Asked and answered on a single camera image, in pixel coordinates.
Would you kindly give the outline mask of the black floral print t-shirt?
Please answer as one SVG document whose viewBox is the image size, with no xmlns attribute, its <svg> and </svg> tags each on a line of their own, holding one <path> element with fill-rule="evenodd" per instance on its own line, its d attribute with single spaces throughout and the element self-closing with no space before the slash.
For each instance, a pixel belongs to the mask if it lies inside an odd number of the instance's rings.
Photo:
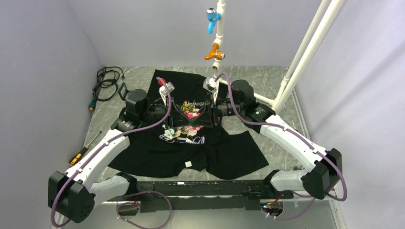
<svg viewBox="0 0 405 229">
<path fill-rule="evenodd" d="M 183 111 L 200 107 L 207 100 L 205 78 L 198 74 L 155 70 L 147 96 L 160 99 L 158 79 L 171 82 L 171 97 Z M 248 131 L 230 135 L 221 124 L 167 128 L 164 123 L 128 135 L 130 145 L 109 164 L 131 175 L 170 178 L 184 169 L 207 171 L 225 180 L 256 172 L 268 161 Z"/>
</svg>

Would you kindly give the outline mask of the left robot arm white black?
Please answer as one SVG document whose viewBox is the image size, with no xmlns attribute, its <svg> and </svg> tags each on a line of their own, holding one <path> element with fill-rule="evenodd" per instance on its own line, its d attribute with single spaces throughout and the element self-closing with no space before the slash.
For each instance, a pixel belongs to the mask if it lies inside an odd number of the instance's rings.
<svg viewBox="0 0 405 229">
<path fill-rule="evenodd" d="M 51 208 L 51 224 L 56 228 L 70 221 L 84 221 L 94 207 L 115 197 L 132 200 L 137 195 L 134 177 L 121 174 L 107 181 L 96 183 L 96 177 L 113 159 L 129 147 L 128 135 L 156 127 L 166 121 L 172 110 L 171 92 L 174 86 L 164 83 L 159 93 L 167 110 L 157 122 L 146 127 L 131 127 L 122 132 L 117 127 L 107 131 L 98 143 L 78 163 L 64 173 L 55 171 L 48 180 L 48 205 Z"/>
</svg>

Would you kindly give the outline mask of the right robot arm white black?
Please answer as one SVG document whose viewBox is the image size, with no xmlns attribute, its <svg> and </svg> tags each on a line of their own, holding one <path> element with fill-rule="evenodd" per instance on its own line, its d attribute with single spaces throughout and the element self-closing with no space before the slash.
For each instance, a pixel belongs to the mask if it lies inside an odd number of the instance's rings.
<svg viewBox="0 0 405 229">
<path fill-rule="evenodd" d="M 217 98 L 219 80 L 207 78 L 202 86 L 208 91 L 206 106 L 211 122 L 235 115 L 245 126 L 275 141 L 302 164 L 301 170 L 273 170 L 268 174 L 263 180 L 263 192 L 267 197 L 275 198 L 283 191 L 305 191 L 308 197 L 315 199 L 326 196 L 337 201 L 347 199 L 340 151 L 327 150 L 294 130 L 268 105 L 256 101 L 253 87 L 246 80 L 229 83 L 228 98 L 224 100 Z"/>
</svg>

